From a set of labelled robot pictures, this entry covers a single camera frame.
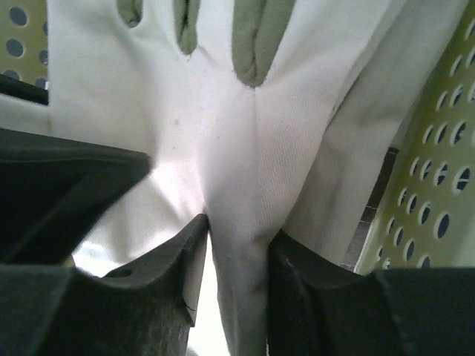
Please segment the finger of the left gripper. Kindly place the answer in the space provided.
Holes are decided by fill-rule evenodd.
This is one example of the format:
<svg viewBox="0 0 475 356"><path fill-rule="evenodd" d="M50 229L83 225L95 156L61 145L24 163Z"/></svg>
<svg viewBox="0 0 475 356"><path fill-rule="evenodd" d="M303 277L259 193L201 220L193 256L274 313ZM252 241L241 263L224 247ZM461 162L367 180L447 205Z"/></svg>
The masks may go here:
<svg viewBox="0 0 475 356"><path fill-rule="evenodd" d="M63 263L150 170L141 152L52 137L48 92L1 76L1 263Z"/></svg>

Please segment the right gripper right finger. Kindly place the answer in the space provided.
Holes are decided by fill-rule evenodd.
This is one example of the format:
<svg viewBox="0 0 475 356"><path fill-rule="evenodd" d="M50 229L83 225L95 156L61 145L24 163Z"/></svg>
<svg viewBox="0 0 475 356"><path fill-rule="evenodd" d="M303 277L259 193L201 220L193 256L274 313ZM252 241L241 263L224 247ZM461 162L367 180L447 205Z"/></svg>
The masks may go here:
<svg viewBox="0 0 475 356"><path fill-rule="evenodd" d="M279 232L267 315L271 355L472 355L474 270L361 276Z"/></svg>

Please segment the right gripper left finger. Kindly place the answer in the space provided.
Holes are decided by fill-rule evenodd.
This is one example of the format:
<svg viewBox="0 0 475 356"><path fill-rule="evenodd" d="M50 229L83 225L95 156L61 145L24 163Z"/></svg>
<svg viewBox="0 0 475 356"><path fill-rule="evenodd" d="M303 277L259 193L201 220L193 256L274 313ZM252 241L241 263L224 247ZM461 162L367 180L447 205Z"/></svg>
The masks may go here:
<svg viewBox="0 0 475 356"><path fill-rule="evenodd" d="M1 267L3 355L184 355L194 324L186 272L203 214L104 277L57 266Z"/></svg>

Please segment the white grey glove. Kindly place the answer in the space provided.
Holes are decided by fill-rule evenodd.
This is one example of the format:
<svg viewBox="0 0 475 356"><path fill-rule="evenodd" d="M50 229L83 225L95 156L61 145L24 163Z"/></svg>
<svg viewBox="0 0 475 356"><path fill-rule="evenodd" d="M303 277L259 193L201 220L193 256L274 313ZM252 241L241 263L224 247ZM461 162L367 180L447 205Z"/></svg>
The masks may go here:
<svg viewBox="0 0 475 356"><path fill-rule="evenodd" d="M1 126L151 156L76 264L102 276L210 220L206 355L266 354L279 230L340 263L465 1L50 1L49 105Z"/></svg>

